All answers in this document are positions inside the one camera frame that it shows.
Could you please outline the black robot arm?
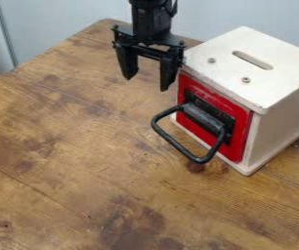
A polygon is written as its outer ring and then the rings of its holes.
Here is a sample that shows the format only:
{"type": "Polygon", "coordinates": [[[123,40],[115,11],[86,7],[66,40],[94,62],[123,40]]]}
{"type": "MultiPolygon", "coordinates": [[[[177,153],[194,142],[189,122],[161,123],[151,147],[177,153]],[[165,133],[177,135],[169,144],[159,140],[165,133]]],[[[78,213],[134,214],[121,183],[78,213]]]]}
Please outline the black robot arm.
{"type": "Polygon", "coordinates": [[[177,0],[129,0],[131,24],[111,27],[111,46],[123,77],[138,73],[138,57],[159,62],[159,91],[168,90],[184,63],[185,43],[172,34],[177,0]]]}

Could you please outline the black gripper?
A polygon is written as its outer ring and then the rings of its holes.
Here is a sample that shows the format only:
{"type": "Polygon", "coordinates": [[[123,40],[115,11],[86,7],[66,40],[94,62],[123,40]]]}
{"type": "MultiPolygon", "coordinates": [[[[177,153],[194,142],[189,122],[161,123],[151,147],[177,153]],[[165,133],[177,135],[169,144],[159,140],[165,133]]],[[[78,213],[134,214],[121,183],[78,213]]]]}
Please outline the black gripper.
{"type": "Polygon", "coordinates": [[[113,48],[123,77],[138,72],[138,57],[159,61],[159,91],[168,90],[182,66],[184,42],[172,34],[176,4],[131,4],[131,24],[114,24],[113,48]]]}

